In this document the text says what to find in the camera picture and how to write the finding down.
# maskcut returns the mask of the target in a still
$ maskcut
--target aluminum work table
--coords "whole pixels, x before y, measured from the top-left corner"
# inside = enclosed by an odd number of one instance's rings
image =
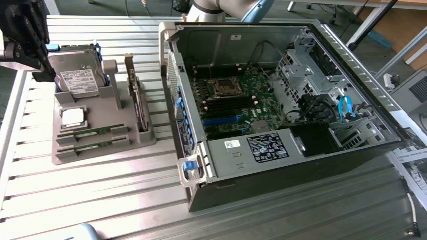
[[[64,240],[90,223],[103,239],[343,240],[408,238],[411,205],[384,157],[350,173],[188,213],[159,69],[159,23],[179,18],[50,16],[52,43],[98,40],[103,59],[124,54],[150,101],[158,144],[55,166],[54,84],[19,72],[0,133],[0,239]],[[418,202],[427,236],[427,213]]]

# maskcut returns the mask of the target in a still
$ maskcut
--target open computer tower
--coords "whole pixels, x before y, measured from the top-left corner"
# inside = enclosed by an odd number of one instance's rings
[[[399,107],[319,21],[160,28],[191,212],[346,173],[407,139]]]

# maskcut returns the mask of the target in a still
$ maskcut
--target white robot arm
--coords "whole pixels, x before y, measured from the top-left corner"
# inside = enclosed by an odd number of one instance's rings
[[[243,23],[258,23],[275,0],[194,0],[187,22],[226,22],[226,14]]]

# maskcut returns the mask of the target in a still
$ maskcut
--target motherboard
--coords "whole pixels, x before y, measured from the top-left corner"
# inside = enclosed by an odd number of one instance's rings
[[[191,88],[210,140],[270,132],[283,125],[283,106],[262,68],[250,66],[240,76],[194,79]]]

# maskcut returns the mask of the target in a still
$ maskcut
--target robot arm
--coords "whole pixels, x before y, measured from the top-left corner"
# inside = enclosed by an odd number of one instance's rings
[[[195,0],[187,22],[226,22],[226,14],[243,23],[258,23],[275,0]]]
[[[54,82],[56,72],[48,59],[47,10],[43,0],[0,1],[0,66],[36,70],[38,82]]]

